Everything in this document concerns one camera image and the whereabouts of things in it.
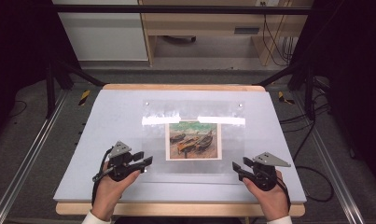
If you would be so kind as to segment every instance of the white sleeve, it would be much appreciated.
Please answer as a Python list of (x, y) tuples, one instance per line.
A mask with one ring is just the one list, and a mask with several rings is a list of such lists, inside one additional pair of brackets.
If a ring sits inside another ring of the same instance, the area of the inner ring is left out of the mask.
[(292, 219), (290, 218), (290, 216), (281, 217), (273, 221), (270, 221), (267, 224), (292, 224)]
[(82, 222), (82, 224), (110, 224), (110, 223), (111, 221), (105, 222), (105, 221), (98, 219), (98, 217), (95, 217), (91, 212), (89, 212), (86, 215), (85, 219)]

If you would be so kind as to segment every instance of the floor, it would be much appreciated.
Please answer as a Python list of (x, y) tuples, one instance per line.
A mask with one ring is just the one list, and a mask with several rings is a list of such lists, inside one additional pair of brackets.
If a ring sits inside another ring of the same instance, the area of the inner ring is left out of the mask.
[[(163, 37), (159, 40), (153, 66), (146, 62), (82, 62), (82, 65), (89, 74), (105, 82), (211, 84), (257, 83), (284, 67), (274, 62), (262, 66), (253, 49), (249, 37), (198, 36), (194, 43)], [(284, 62), (276, 54), (274, 60)], [(291, 154), (295, 155), (310, 130), (311, 122), (304, 117), (292, 119), (293, 122), (285, 121), (303, 113), (303, 90), (289, 91), (285, 85), (288, 79), (277, 80), (267, 87), (267, 91), (271, 94)], [(83, 218), (57, 215), (56, 203), (52, 200), (100, 89), (80, 77), (73, 76), (73, 80), (75, 87), (71, 91), (56, 91), (58, 96), (64, 97), (64, 104), (48, 131), (41, 130), (47, 122), (45, 82), (22, 89), (16, 97), (15, 107), (0, 134), (0, 202), (7, 196), (6, 192), (12, 195), (9, 199), (13, 202), (5, 207), (5, 223), (79, 223)], [(91, 95), (84, 106), (78, 106), (84, 90), (91, 90)], [(279, 100), (280, 91), (286, 101)], [(294, 217), (293, 221), (376, 223), (376, 181), (364, 161), (351, 159), (348, 143), (329, 113), (327, 97), (320, 90), (314, 90), (314, 96), (318, 96), (315, 98), (317, 119), (295, 164), (313, 168), (335, 181), (332, 182), (335, 194), (326, 200), (331, 195), (331, 187), (325, 178), (312, 170), (298, 169), (301, 183), (310, 198), (305, 204), (306, 214)], [(45, 132), (46, 137), (37, 143), (35, 138), (40, 132)], [(25, 160), (27, 154), (33, 156), (32, 163)], [(30, 164), (29, 173), (19, 175), (22, 174), (20, 166), (25, 163)], [(335, 171), (332, 167), (336, 167), (336, 177), (329, 172)], [(19, 187), (11, 185), (19, 179)], [(265, 223), (263, 218), (250, 220), (251, 223)]]

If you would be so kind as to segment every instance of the white cabinet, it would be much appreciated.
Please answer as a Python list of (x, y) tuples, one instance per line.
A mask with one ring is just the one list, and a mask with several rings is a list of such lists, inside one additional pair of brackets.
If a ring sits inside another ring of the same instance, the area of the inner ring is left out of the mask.
[[(53, 0), (70, 5), (137, 5), (136, 0)], [(147, 61), (138, 13), (59, 13), (80, 61)]]

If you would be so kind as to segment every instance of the gray carpet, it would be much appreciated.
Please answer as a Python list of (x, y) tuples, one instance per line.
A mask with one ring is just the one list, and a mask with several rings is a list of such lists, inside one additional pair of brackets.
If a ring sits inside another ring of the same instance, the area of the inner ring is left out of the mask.
[[(272, 72), (267, 72), (252, 77), (244, 72), (236, 73), (234, 76), (227, 75), (224, 72), (217, 73), (213, 71), (212, 74), (209, 71), (202, 72), (206, 73), (206, 76), (198, 76), (188, 72), (166, 74), (164, 71), (154, 74), (147, 72), (140, 74), (137, 71), (132, 72), (132, 74), (127, 72), (117, 74), (117, 71), (97, 72), (97, 74), (93, 72), (92, 74), (100, 77), (105, 82), (116, 83), (234, 84), (253, 83), (272, 74)], [(79, 132), (83, 131), (84, 123), (90, 114), (95, 96), (100, 89), (81, 81), (79, 78), (74, 77), (74, 79), (77, 83), (69, 91), (61, 114), (52, 128), (42, 151), (36, 158), (36, 162), (7, 218), (26, 218), (24, 219), (25, 221), (31, 220), (27, 218), (75, 221), (83, 219), (83, 216), (57, 215), (55, 212), (56, 203), (52, 200), (54, 191), (74, 153), (76, 143), (80, 137)], [(300, 115), (301, 111), (297, 105), (279, 102), (278, 90), (280, 89), (284, 89), (282, 85), (269, 87), (269, 90), (273, 90), (271, 95), (279, 120)], [(77, 105), (84, 90), (91, 90), (91, 94), (85, 105)], [(285, 91), (286, 99), (291, 99), (292, 97), (292, 94)], [(45, 83), (39, 82), (21, 90), (16, 100), (24, 101), (27, 107), (23, 110), (23, 103), (17, 102), (11, 114), (18, 114), (21, 110), (23, 111), (19, 115), (10, 118), (0, 134), (0, 200), (44, 121), (46, 115)], [(317, 100), (317, 105), (322, 105), (326, 102), (325, 97), (320, 97)], [(284, 131), (292, 131), (305, 125), (305, 121), (302, 120), (282, 125), (282, 127)], [(328, 113), (319, 115), (315, 127), (321, 133), (327, 148), (330, 149), (329, 153), (337, 163), (337, 167), (340, 169), (362, 217), (366, 223), (376, 223), (376, 181), (368, 167), (363, 161), (350, 158), (349, 148), (343, 141), (338, 126), (331, 115)], [(292, 155), (296, 153), (308, 130), (309, 128), (304, 128), (300, 131), (285, 133), (285, 139)], [(325, 174), (324, 166), (319, 160), (310, 138), (298, 155), (296, 164), (310, 166)], [(321, 176), (307, 170), (299, 170), (299, 176), (303, 187), (312, 197), (324, 199), (329, 195), (329, 186)], [(309, 199), (305, 206), (306, 214), (303, 217), (293, 218), (294, 223), (349, 223), (337, 195), (327, 203), (318, 203)], [(263, 218), (259, 218), (256, 221), (256, 223), (264, 222)]]

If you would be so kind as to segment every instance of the aluminum rail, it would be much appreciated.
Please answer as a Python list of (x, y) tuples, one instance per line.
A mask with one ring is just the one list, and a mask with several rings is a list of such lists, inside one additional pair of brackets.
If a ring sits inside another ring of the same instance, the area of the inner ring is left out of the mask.
[(234, 7), (234, 6), (137, 6), (137, 5), (33, 5), (33, 8), (75, 13), (191, 13), (191, 14), (266, 14), (323, 15), (330, 9), (311, 7)]
[(21, 163), (21, 166), (13, 180), (9, 184), (4, 196), (0, 201), (0, 223), (3, 223), (5, 218), (7, 217), (8, 212), (10, 211), (11, 206), (13, 205), (14, 201), (16, 200), (22, 185), (24, 184), (25, 179), (27, 178), (28, 174), (33, 167), (36, 157), (38, 156), (39, 152), (42, 149), (48, 135), (58, 118), (60, 111), (63, 107), (65, 102), (66, 96), (68, 91), (62, 91), (58, 100), (57, 100), (57, 107), (54, 110), (53, 114), (49, 119), (46, 119), (44, 124), (42, 125), (41, 130), (39, 131), (38, 135), (36, 136), (33, 144), (31, 145), (30, 149), (28, 150), (24, 161)]
[[(293, 96), (295, 99), (297, 99), (297, 105), (299, 106), (299, 109), (304, 113), (304, 108), (302, 106), (303, 100), (301, 99), (299, 94), (293, 93)], [(325, 170), (327, 171), (327, 176), (333, 188), (335, 189), (335, 193), (339, 198), (339, 202), (345, 215), (347, 216), (348, 221), (351, 224), (365, 223), (365, 220), (360, 214), (360, 211), (356, 206), (350, 190), (347, 188), (344, 180), (341, 177), (339, 169), (336, 167), (335, 163), (327, 152), (327, 147), (315, 127), (313, 128), (313, 143), (315, 145), (319, 159), (321, 160)]]

